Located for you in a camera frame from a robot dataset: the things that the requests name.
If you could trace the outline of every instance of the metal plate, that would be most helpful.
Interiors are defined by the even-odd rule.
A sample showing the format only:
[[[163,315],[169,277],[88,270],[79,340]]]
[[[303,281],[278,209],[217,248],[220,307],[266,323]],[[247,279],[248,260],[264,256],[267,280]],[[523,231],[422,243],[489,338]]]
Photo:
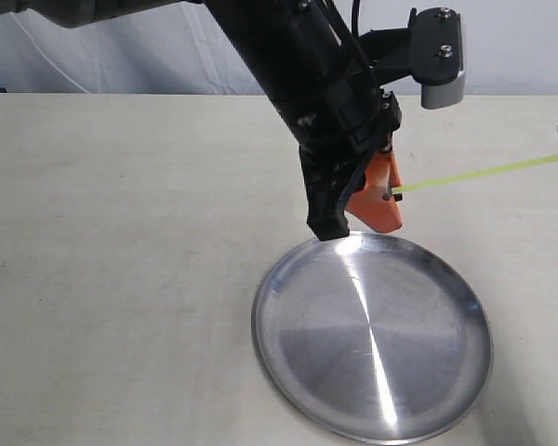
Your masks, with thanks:
[[[404,444],[471,408],[490,372],[488,323],[470,286],[402,239],[306,242],[259,289],[253,339],[302,413],[345,437]]]

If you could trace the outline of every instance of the orange object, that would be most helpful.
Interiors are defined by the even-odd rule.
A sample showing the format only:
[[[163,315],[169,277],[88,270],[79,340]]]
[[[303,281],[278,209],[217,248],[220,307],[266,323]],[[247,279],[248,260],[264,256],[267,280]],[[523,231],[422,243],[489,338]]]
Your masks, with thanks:
[[[365,185],[352,195],[346,210],[376,232],[388,233],[403,226],[399,206],[393,197],[385,200],[390,188],[403,186],[392,151],[376,153],[365,170]]]

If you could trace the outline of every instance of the white table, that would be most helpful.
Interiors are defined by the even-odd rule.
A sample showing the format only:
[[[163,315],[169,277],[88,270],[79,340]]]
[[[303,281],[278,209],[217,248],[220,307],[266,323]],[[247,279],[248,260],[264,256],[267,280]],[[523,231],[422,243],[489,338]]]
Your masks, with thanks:
[[[558,152],[558,98],[401,102],[406,182]],[[558,164],[402,208],[495,342],[480,403],[425,444],[558,444]],[[0,446],[354,444],[285,404],[251,347],[306,210],[265,98],[0,96]]]

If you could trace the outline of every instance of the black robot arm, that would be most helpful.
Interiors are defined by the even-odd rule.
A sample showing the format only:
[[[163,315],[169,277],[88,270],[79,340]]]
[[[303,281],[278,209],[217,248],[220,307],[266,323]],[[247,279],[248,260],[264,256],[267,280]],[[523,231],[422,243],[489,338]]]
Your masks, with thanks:
[[[31,8],[77,27],[170,0],[0,0],[0,14]],[[299,143],[308,225],[320,240],[349,235],[345,207],[377,152],[401,124],[382,85],[412,76],[428,109],[462,99],[460,15],[411,11],[405,28],[357,36],[333,0],[194,0],[204,3]],[[356,19],[359,2],[354,2]]]

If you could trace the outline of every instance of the white backdrop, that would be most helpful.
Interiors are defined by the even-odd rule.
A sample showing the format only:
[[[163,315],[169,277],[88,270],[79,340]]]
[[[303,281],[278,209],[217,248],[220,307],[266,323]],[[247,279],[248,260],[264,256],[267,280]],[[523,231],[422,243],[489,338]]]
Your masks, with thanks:
[[[351,0],[338,0],[349,22]],[[425,0],[363,0],[362,31],[405,26]],[[470,94],[558,94],[558,0],[448,0],[466,21]],[[253,94],[259,88],[202,6],[178,4],[77,30],[33,12],[0,18],[10,91]],[[412,82],[394,87],[418,91]]]

